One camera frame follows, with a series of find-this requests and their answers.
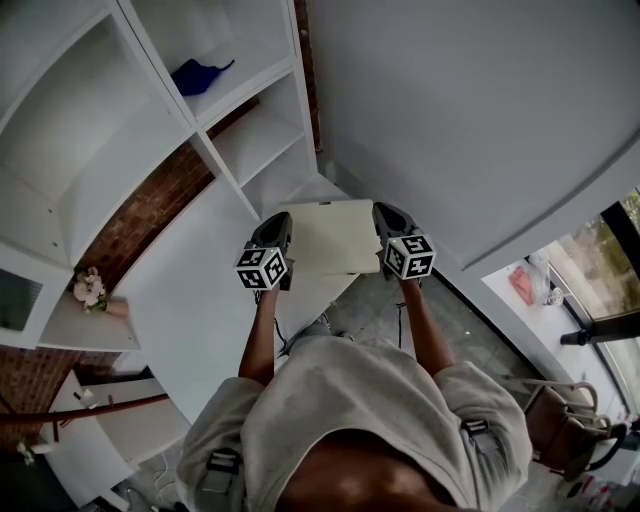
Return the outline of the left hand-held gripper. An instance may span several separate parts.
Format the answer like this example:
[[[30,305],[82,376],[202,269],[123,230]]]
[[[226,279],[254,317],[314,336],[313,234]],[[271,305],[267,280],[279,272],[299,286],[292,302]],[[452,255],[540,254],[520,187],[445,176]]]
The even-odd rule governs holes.
[[[279,287],[289,291],[293,261],[287,257],[293,233],[289,212],[279,212],[259,225],[246,242],[234,266],[242,285],[252,291]]]

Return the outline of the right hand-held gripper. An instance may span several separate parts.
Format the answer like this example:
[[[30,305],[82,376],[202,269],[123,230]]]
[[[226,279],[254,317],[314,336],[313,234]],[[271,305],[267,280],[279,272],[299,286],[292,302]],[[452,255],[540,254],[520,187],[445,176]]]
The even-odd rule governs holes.
[[[414,219],[384,202],[372,208],[376,233],[382,246],[381,268],[387,280],[421,280],[431,274],[436,256],[434,244]]]

